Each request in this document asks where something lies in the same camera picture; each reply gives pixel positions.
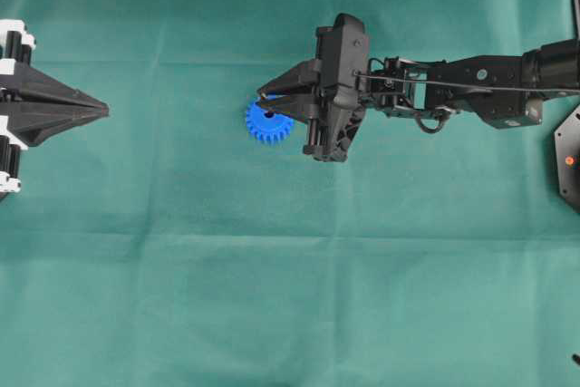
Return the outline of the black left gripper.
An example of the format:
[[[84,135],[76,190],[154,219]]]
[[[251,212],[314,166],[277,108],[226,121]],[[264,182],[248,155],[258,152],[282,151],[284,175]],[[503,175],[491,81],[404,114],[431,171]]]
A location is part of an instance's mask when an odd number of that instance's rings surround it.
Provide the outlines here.
[[[34,50],[35,37],[23,20],[1,20],[1,199],[21,190],[23,151],[109,116],[106,103],[28,65]],[[11,78],[9,90],[5,81]],[[38,102],[22,102],[17,93]]]

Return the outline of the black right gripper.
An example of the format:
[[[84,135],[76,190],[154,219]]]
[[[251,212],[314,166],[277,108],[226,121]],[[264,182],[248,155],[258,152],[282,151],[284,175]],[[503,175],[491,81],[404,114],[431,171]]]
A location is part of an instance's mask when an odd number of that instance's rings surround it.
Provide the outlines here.
[[[319,27],[316,37],[316,59],[300,62],[256,93],[286,95],[266,99],[266,111],[311,120],[304,154],[321,162],[344,162],[366,113],[361,103],[366,80],[359,75],[368,72],[370,39],[363,22],[345,13],[332,26]],[[317,98],[298,94],[313,86]]]

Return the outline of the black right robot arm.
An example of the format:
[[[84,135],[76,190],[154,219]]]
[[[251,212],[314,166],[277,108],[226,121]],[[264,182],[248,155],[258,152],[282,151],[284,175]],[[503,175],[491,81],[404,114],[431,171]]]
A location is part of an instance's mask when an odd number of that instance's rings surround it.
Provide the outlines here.
[[[315,36],[314,57],[259,88],[257,105],[305,124],[303,153],[322,162],[346,161],[368,110],[413,120],[428,134],[463,111],[509,129],[540,124],[544,102],[579,92],[576,39],[520,56],[416,62],[372,58],[370,37],[353,15],[337,15]]]

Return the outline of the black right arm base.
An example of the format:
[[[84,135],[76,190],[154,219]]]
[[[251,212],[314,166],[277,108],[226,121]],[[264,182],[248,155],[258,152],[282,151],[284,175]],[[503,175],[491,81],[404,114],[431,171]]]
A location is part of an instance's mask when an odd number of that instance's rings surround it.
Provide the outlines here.
[[[554,132],[558,190],[562,199],[579,212],[579,107]]]

